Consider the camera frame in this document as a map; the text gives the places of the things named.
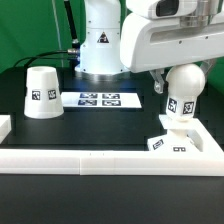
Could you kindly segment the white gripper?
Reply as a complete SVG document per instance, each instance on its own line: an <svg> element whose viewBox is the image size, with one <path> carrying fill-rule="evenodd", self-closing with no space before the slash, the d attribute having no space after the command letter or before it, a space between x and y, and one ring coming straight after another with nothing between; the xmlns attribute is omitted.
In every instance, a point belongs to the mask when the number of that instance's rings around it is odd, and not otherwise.
<svg viewBox="0 0 224 224"><path fill-rule="evenodd" d="M121 62L133 72L151 70L163 93L162 68L203 61L208 76L224 56L224 0L126 0Z"/></svg>

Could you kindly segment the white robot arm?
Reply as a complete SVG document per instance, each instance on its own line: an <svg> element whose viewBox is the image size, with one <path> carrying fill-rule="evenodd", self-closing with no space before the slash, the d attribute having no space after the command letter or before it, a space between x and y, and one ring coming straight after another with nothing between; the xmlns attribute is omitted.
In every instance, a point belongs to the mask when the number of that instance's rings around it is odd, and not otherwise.
<svg viewBox="0 0 224 224"><path fill-rule="evenodd" d="M98 80L148 71L163 91L167 67L199 62L209 73L224 57L224 0L84 0L86 38L76 71Z"/></svg>

